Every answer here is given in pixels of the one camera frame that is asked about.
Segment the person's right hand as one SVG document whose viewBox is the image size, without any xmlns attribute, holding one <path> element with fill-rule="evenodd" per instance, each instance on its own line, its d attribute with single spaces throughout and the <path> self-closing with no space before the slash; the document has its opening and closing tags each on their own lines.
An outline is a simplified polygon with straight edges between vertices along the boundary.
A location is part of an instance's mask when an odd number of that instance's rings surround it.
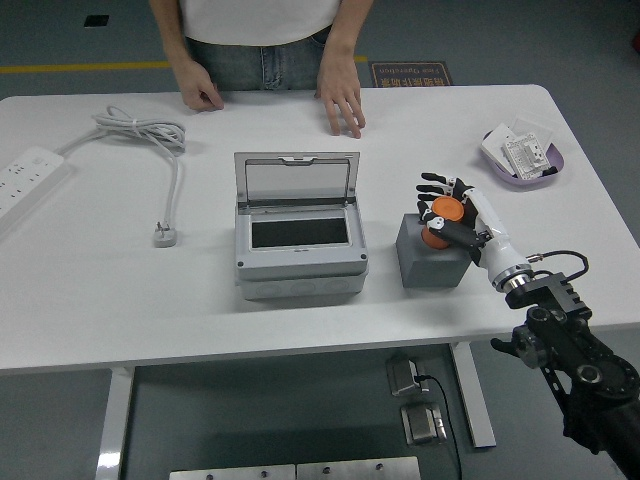
<svg viewBox="0 0 640 480">
<path fill-rule="evenodd" d="M 216 85 L 206 69 L 189 57 L 171 62 L 172 70 L 184 104 L 194 111 L 215 111 L 224 108 Z"/>
</svg>

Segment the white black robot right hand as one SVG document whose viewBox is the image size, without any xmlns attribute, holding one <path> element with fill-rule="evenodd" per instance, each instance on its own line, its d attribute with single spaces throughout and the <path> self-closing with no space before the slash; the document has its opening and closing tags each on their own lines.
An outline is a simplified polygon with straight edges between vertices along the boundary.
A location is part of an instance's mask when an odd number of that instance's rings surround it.
<svg viewBox="0 0 640 480">
<path fill-rule="evenodd" d="M 500 293 L 532 279 L 529 261 L 512 246 L 498 214 L 478 188 L 437 173 L 423 173 L 421 178 L 417 207 L 431 237 L 466 250 Z"/>
</svg>

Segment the person's left hand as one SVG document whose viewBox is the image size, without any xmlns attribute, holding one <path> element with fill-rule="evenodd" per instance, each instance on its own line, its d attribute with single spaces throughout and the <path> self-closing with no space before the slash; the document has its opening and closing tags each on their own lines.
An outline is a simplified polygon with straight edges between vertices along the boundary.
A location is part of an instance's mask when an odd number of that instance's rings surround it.
<svg viewBox="0 0 640 480">
<path fill-rule="evenodd" d="M 317 76 L 316 98 L 325 108 L 330 132 L 338 136 L 342 126 L 356 139 L 366 125 L 362 110 L 361 85 L 353 58 L 353 49 L 328 42 Z"/>
</svg>

